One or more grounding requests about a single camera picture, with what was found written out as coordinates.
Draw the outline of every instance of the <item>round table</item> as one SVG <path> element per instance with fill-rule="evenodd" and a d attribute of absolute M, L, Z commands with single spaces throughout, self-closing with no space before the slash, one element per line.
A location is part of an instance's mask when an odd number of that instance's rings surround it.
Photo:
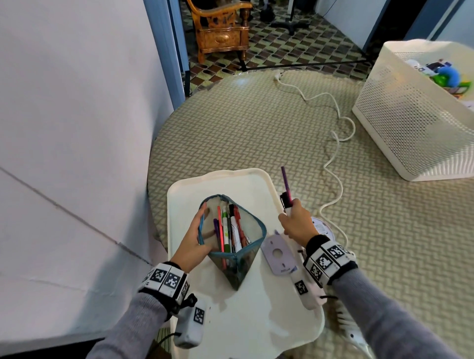
<path fill-rule="evenodd" d="M 328 96 L 305 103 L 274 75 L 227 77 L 193 95 L 163 125 L 151 152 L 148 191 L 165 248 L 166 193 L 184 178 L 257 167 L 283 191 L 284 165 L 293 197 L 313 215 L 336 196 L 336 181 L 321 167 L 335 149 L 329 132 L 342 136 L 350 127 L 337 120 Z M 306 97 L 332 93 L 341 114 L 355 119 L 351 108 L 362 82 L 312 71 L 287 71 L 282 81 L 298 85 Z M 344 195 L 326 215 L 345 230 L 366 274 L 468 357 L 474 351 L 474 181 L 406 182 L 356 125 L 355 137 L 341 144 L 330 166 Z M 293 353 L 362 358 L 329 330 Z"/>

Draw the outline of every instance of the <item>white wall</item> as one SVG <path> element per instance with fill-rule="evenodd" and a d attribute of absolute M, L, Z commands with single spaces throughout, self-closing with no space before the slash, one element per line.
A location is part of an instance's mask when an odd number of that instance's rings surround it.
<path fill-rule="evenodd" d="M 319 0 L 316 12 L 324 15 L 334 6 L 325 19 L 363 48 L 377 21 L 386 0 Z"/>
<path fill-rule="evenodd" d="M 2 0 L 0 44 L 3 355 L 100 337 L 165 256 L 146 177 L 173 108 L 141 0 Z"/>
<path fill-rule="evenodd" d="M 474 48 L 474 0 L 465 0 L 438 40 L 456 41 Z"/>

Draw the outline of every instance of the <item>ornate wooden chair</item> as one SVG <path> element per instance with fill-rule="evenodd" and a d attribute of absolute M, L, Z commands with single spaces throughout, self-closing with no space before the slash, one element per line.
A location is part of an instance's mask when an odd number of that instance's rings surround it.
<path fill-rule="evenodd" d="M 239 51 L 239 58 L 245 60 L 248 46 L 248 16 L 252 3 L 235 2 L 211 10 L 201 10 L 194 6 L 192 0 L 187 0 L 191 9 L 196 41 L 198 43 L 198 61 L 204 63 L 204 54 L 221 51 Z M 237 10 L 240 10 L 241 23 L 237 21 Z M 201 24 L 201 18 L 206 18 L 208 26 Z"/>

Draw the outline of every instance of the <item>patterned floor tile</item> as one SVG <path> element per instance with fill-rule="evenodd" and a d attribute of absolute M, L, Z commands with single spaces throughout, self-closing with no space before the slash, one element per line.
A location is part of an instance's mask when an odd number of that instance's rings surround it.
<path fill-rule="evenodd" d="M 198 49 L 195 34 L 192 31 L 192 17 L 185 1 L 181 0 L 180 4 L 184 30 L 190 30 L 186 33 L 186 46 L 190 61 L 192 92 L 213 84 L 218 78 L 236 74 L 240 70 L 240 63 L 236 52 L 208 54 L 205 64 L 198 63 Z M 270 27 L 270 24 L 260 21 L 261 5 L 257 0 L 252 0 L 252 3 L 254 4 L 252 11 L 254 18 L 250 21 L 250 48 L 247 50 L 245 61 L 247 68 L 364 59 L 361 50 L 320 15 L 303 14 L 296 9 L 294 21 L 307 21 L 310 26 L 307 29 L 299 29 L 293 36 L 290 36 L 286 29 Z M 275 21 L 285 21 L 287 17 L 288 2 L 281 1 L 280 3 L 281 5 L 273 5 Z M 338 64 L 332 67 L 324 65 L 301 68 L 364 81 L 369 75 L 372 65 L 370 62 L 358 65 L 360 66 Z M 192 80 L 196 77 L 203 81 L 195 80 L 193 82 Z"/>

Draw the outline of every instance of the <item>white storage basket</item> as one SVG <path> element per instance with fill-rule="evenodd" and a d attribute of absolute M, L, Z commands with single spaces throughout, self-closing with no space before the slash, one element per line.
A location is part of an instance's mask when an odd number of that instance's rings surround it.
<path fill-rule="evenodd" d="M 410 40 L 383 45 L 352 109 L 408 181 L 474 176 L 474 112 L 405 63 L 450 61 L 474 82 L 474 50 L 454 42 Z M 463 97 L 474 100 L 474 85 Z"/>

